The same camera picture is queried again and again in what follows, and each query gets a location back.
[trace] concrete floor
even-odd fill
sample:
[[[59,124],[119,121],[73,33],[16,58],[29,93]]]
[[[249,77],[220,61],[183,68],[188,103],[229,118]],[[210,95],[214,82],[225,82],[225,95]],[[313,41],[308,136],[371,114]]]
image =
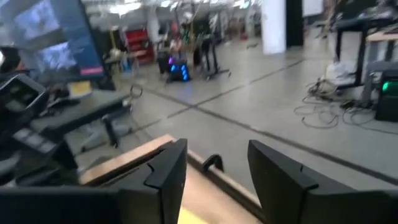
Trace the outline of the concrete floor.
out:
[[[398,189],[397,136],[344,124],[341,117],[334,128],[308,128],[294,115],[294,108],[303,105],[306,85],[322,76],[331,62],[324,40],[314,39],[315,34],[303,49],[272,56],[263,55],[261,45],[246,48],[258,40],[222,45],[220,65],[233,74],[209,82],[165,85],[156,66],[143,67],[136,81],[144,85],[144,94],[136,100],[132,118],[122,121],[137,131],[122,138],[121,151],[99,147],[78,156],[78,162],[87,166],[98,156],[115,156],[169,133],[187,138],[190,149],[202,157],[220,154],[226,173],[255,193],[246,153],[248,141],[257,139],[353,188]],[[356,34],[345,37],[344,59],[355,59],[358,41]],[[369,114],[356,116],[358,121],[368,118]],[[311,116],[306,119],[319,123]],[[372,121],[366,126],[398,130],[392,123]],[[76,142],[77,136],[81,133],[68,138]]]

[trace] desk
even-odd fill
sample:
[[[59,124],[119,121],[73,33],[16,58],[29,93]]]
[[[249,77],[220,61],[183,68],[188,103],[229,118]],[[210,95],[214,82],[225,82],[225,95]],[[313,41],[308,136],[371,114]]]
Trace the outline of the desk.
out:
[[[371,95],[373,91],[373,72],[385,72],[394,67],[394,62],[389,62],[392,59],[394,52],[395,41],[398,40],[398,34],[385,34],[385,31],[380,31],[369,35],[366,41],[369,42],[368,65],[364,78],[364,89],[362,93],[362,102],[369,105],[371,102]],[[384,56],[384,61],[377,61],[379,54],[379,43],[387,41],[387,50]]]
[[[93,90],[83,97],[76,106],[66,108],[60,115],[33,120],[30,125],[39,132],[48,131],[56,136],[63,136],[85,124],[101,119],[123,107],[127,93],[107,90]],[[110,124],[105,124],[110,138],[115,138]]]
[[[112,172],[117,172],[121,167],[125,167],[134,161],[142,160],[143,157],[154,153],[159,146],[174,140],[175,139],[170,135],[159,137],[114,159],[93,167],[81,176],[80,182],[83,185],[91,185],[95,180]],[[224,183],[227,183],[229,187],[239,191],[248,201],[260,207],[258,199],[253,194],[249,193],[234,180],[221,171],[216,170],[214,167],[210,168],[210,175],[199,172],[192,160],[197,162],[203,161],[203,159],[194,152],[188,150],[189,164],[187,166],[187,178],[182,198],[183,208],[191,211],[209,224],[260,223],[260,221],[241,204],[217,187],[217,185],[210,180],[209,176],[218,176],[218,178]]]

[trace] green light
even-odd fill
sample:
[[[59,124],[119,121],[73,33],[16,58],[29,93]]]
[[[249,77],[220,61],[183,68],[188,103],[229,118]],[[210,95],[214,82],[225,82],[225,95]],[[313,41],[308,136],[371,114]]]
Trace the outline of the green light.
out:
[[[389,82],[385,82],[385,83],[383,84],[383,91],[387,91],[389,85],[390,85]]]

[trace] black table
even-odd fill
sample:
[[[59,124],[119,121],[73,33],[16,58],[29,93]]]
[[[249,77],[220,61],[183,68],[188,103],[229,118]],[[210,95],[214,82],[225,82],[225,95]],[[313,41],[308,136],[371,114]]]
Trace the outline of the black table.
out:
[[[83,97],[76,106],[65,108],[60,115],[33,120],[30,125],[37,131],[51,136],[65,134],[93,121],[104,118],[123,108],[123,100],[129,95],[117,91],[93,90]],[[113,131],[111,121],[103,119],[111,145],[118,146],[117,137]]]

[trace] computer monitor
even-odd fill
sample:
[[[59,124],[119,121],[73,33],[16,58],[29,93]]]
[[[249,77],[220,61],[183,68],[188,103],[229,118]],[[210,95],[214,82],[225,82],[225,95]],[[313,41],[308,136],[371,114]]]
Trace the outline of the computer monitor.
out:
[[[80,0],[2,0],[0,20],[38,82],[66,83],[107,75]]]

